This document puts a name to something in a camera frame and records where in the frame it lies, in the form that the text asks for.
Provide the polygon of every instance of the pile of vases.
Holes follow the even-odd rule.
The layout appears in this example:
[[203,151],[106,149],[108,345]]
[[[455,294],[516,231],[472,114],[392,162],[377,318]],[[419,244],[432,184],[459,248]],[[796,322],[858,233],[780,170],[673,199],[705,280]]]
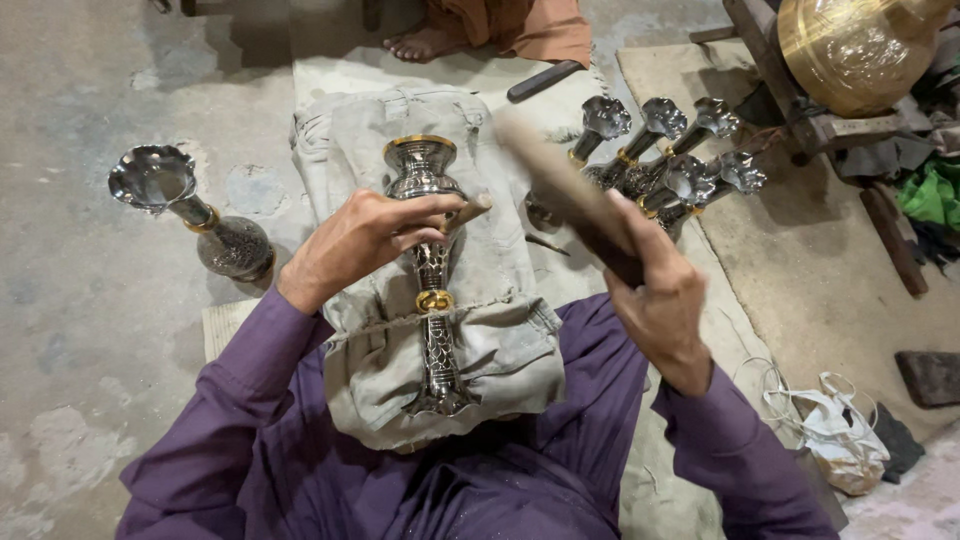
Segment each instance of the pile of vases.
[[[590,153],[601,142],[626,135],[632,123],[619,100],[594,96],[584,103],[584,132],[567,153],[583,169],[588,182],[602,189],[615,188],[636,201],[674,241],[680,237],[689,216],[735,190],[747,195],[756,193],[766,181],[766,175],[754,165],[750,154],[732,151],[707,162],[688,154],[711,136],[730,137],[741,123],[723,100],[705,97],[694,106],[697,116],[687,127],[686,116],[672,101],[650,99],[641,108],[643,127],[617,151],[616,158],[606,164],[587,166]],[[676,142],[656,160],[637,161],[662,137]],[[554,216],[539,203],[536,193],[531,192],[525,202],[531,221],[556,225]]]

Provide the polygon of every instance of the white plastic bag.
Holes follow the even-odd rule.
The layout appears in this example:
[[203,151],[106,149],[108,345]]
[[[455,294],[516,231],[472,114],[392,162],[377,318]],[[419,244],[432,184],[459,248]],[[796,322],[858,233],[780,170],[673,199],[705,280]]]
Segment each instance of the white plastic bag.
[[[830,377],[846,380],[827,371],[820,374],[823,392],[779,388],[763,392],[763,399],[772,408],[776,408],[772,403],[775,394],[810,402],[813,408],[802,423],[786,420],[796,423],[804,433],[803,445],[813,452],[830,484],[849,495],[864,495],[880,483],[883,462],[890,459],[890,453],[851,403],[856,390],[850,394],[840,392],[829,382]],[[846,409],[850,411],[852,426],[843,417]]]

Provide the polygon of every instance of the silver vase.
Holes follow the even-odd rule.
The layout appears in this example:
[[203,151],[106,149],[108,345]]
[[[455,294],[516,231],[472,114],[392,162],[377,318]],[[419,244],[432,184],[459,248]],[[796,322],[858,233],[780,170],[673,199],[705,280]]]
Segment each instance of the silver vase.
[[662,180],[667,168],[667,160],[670,158],[689,153],[711,135],[727,138],[740,129],[742,124],[740,117],[730,111],[730,107],[724,100],[703,97],[693,105],[697,109],[697,118],[690,129],[686,130],[662,156],[634,167],[627,173],[622,189],[624,196],[636,200],[653,189]]
[[246,217],[221,217],[197,196],[194,161],[175,146],[137,146],[110,171],[108,187],[121,203],[152,215],[169,209],[197,233],[197,255],[207,270],[235,282],[255,282],[276,256],[263,229]]
[[707,201],[716,189],[719,173],[708,169],[701,160],[684,154],[670,158],[664,181],[646,195],[640,196],[636,205],[647,217],[657,216],[663,209],[675,204],[695,206]]
[[654,218],[674,242],[680,239],[684,222],[698,215],[726,195],[739,191],[744,195],[756,193],[767,180],[767,175],[756,166],[754,157],[744,152],[727,152],[707,163],[706,174],[713,178],[715,188],[706,194],[706,200],[693,205],[681,204],[661,210]]
[[[587,165],[590,154],[605,140],[613,140],[630,132],[633,120],[624,109],[620,100],[607,96],[593,96],[583,104],[584,131],[576,144],[566,153],[570,161],[582,169]],[[523,199],[530,222],[538,229],[544,225],[559,226],[561,221],[543,207],[533,189]]]
[[617,150],[616,158],[606,164],[591,165],[584,169],[584,176],[601,189],[620,189],[626,179],[627,170],[637,165],[636,160],[641,154],[657,144],[662,137],[673,140],[686,129],[686,116],[667,98],[649,99],[641,110],[643,128],[626,146]]
[[[383,158],[398,174],[386,188],[387,197],[402,201],[450,193],[467,199],[457,181],[444,173],[457,158],[456,145],[445,138],[401,137],[384,147]],[[436,313],[422,322],[423,380],[417,397],[403,408],[411,416],[424,411],[453,416],[467,405],[480,403],[480,397],[470,392],[460,378],[450,322],[443,313],[453,308],[453,296],[446,290],[446,283],[450,248],[459,231],[456,229],[451,234],[449,247],[439,243],[420,244],[408,252],[413,258],[420,289],[417,311]]]

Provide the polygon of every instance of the golden vessel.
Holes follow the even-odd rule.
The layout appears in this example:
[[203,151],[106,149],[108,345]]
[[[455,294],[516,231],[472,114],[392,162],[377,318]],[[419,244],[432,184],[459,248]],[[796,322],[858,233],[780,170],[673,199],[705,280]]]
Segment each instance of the golden vessel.
[[810,97],[848,118],[887,112],[930,66],[953,0],[783,0],[777,30]]

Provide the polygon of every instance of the bare foot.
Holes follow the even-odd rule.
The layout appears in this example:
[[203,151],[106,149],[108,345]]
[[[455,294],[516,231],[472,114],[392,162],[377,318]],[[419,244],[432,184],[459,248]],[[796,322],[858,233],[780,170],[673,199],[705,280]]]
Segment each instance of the bare foot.
[[441,25],[425,17],[407,32],[385,39],[383,48],[404,61],[430,61],[467,44],[462,23]]

